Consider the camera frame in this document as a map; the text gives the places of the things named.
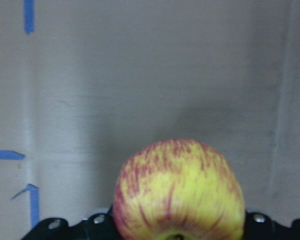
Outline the yellow red apple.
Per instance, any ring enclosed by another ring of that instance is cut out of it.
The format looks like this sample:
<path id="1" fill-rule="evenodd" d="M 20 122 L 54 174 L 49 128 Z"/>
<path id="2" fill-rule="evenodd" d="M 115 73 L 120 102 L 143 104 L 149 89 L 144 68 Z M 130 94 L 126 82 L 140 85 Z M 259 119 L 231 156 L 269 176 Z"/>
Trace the yellow red apple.
<path id="1" fill-rule="evenodd" d="M 240 240 L 246 214 L 226 158 L 192 139 L 156 142 L 130 157 L 112 212 L 125 240 Z"/>

